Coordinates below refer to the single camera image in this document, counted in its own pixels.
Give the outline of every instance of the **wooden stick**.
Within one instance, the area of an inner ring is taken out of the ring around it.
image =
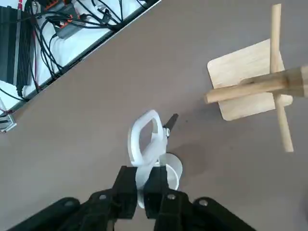
[[[264,81],[240,84],[224,88],[213,89],[204,95],[204,101],[206,103],[214,103],[223,100],[230,100],[247,95],[254,95],[263,92],[271,92],[276,90],[287,89],[288,82],[283,75],[277,75],[272,79],[266,79]]]
[[[270,72],[279,71],[279,43],[280,43],[281,4],[272,6],[271,9],[271,37],[270,37]],[[281,95],[273,93],[277,110],[282,143],[286,152],[294,152],[287,116],[281,101]]]

